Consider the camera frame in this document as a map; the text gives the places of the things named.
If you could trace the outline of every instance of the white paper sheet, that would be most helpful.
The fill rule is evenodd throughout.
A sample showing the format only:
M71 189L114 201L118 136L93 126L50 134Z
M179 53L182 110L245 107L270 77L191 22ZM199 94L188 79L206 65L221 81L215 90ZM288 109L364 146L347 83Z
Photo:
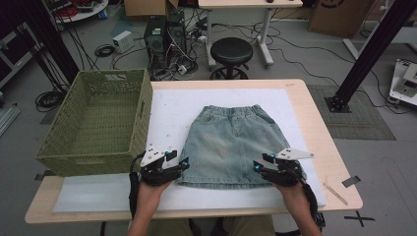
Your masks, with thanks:
M149 122L148 145L180 153L191 123L204 106L252 106L261 108L279 125L293 148L308 151L284 89L155 89ZM311 159L300 160L319 206L326 199ZM176 165L178 158L167 165ZM67 177L54 212L129 210L128 174ZM207 190L171 184L158 209L285 208L275 188Z

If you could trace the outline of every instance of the wooden table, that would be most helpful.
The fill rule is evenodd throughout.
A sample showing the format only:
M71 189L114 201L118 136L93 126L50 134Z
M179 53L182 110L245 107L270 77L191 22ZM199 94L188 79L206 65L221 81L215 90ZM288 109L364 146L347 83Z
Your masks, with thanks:
M301 7L303 2L301 0L274 0L272 3L268 3L267 0L233 0L233 1L224 1L224 0L200 0L199 6L203 9L208 9L208 29L207 29L207 40L206 40L206 49L208 53L208 65L212 68L215 66L215 61L211 57L210 50L212 46L211 42L211 11L212 9L219 8L265 8L264 15L264 27L262 29L261 36L258 36L258 44L262 50L264 58L266 60L265 66L273 65L272 57L270 56L269 50L266 45L269 20L272 16L272 9L275 8L297 8Z
M309 151L319 156L313 158L313 165L323 187L328 204L320 211L358 209L362 200L356 187L345 188L342 181L350 177L343 160L328 132L325 122L317 109L313 98L301 80L249 80L249 81L189 81L189 82L153 82L153 89L285 89L297 117L300 130ZM88 212L54 213L64 178L45 177L37 191L26 215L27 223L76 222L129 220L131 214L125 212ZM262 210L201 210L201 211L157 211L154 218L169 217L210 217L215 215L273 214L285 212L270 209Z

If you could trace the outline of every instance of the black stool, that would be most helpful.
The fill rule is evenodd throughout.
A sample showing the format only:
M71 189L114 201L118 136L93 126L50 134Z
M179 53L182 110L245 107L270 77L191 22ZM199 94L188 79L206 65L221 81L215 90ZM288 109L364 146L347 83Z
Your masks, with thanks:
M214 77L226 80L240 77L242 80L248 80L248 76L238 67L243 65L246 70L249 70L245 63L251 60L254 54L254 50L249 42L237 37L226 37L215 42L211 47L210 53L216 62L223 65L223 67L211 73L209 77L211 80Z

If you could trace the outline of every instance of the green wicker basket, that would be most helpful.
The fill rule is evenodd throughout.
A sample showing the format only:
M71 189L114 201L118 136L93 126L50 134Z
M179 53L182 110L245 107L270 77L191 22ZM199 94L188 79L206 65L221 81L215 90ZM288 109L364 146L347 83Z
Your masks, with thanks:
M147 70L80 72L36 159L60 176L129 172L147 144L151 101Z

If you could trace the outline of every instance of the light blue denim skirt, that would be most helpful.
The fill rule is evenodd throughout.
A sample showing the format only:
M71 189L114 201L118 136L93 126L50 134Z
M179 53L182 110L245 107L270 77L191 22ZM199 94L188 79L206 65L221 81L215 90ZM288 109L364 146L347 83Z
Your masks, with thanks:
M250 189L270 186L253 170L263 153L289 148L278 125L260 105L205 106L190 127L180 159L190 168L177 184L203 189Z

